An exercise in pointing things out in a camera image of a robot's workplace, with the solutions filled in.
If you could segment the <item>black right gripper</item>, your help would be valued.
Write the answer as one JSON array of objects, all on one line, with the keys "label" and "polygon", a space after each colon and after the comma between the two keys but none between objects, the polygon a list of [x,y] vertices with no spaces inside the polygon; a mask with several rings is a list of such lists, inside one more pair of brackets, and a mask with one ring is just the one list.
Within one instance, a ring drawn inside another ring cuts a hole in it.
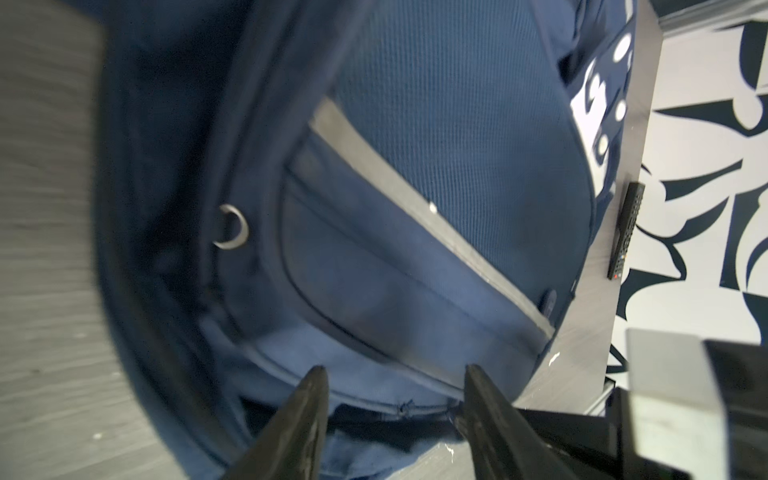
[{"label": "black right gripper", "polygon": [[[629,392],[626,390],[612,391],[607,398],[604,416],[517,410],[544,444],[575,474],[573,479],[690,477],[675,467],[645,459],[635,451]],[[463,412],[455,417],[454,425],[465,438]]]}]

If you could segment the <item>navy blue student backpack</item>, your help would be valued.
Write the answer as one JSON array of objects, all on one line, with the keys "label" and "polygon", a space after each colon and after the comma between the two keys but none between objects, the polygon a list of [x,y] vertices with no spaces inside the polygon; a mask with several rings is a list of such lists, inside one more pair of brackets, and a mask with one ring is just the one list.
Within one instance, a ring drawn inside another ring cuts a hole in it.
[{"label": "navy blue student backpack", "polygon": [[129,381],[218,479],[314,366],[320,475],[516,399],[615,191],[633,1],[81,1],[105,28],[96,270]]}]

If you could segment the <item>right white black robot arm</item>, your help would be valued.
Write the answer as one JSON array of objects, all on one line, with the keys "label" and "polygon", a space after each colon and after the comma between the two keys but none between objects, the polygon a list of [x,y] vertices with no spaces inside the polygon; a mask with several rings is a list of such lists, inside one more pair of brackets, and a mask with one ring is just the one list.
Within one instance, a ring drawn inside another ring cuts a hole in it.
[{"label": "right white black robot arm", "polygon": [[517,409],[471,365],[459,432],[479,479],[763,479],[767,352],[632,330],[600,416]]}]

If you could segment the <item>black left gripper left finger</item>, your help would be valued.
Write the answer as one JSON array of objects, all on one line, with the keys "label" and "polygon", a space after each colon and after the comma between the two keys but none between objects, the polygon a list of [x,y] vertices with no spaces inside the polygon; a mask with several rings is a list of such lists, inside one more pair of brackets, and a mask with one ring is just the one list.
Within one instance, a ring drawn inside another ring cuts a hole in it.
[{"label": "black left gripper left finger", "polygon": [[324,367],[315,366],[222,479],[317,479],[328,405],[328,375]]}]

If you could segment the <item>black tv remote control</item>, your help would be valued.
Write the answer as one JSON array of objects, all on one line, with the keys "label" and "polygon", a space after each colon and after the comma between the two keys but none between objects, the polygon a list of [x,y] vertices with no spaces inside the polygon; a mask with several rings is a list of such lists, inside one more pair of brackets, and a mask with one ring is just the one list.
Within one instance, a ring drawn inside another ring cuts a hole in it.
[{"label": "black tv remote control", "polygon": [[641,208],[644,191],[645,185],[641,182],[630,182],[627,186],[621,211],[617,218],[616,235],[607,271],[607,278],[611,281],[622,278],[624,263]]}]

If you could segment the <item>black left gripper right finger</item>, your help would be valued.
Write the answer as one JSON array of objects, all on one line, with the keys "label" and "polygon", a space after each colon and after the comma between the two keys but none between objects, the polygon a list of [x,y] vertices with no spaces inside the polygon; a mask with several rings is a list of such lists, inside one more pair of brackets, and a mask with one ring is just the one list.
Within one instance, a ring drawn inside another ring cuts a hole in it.
[{"label": "black left gripper right finger", "polygon": [[573,479],[575,474],[478,365],[466,367],[464,436],[477,479]]}]

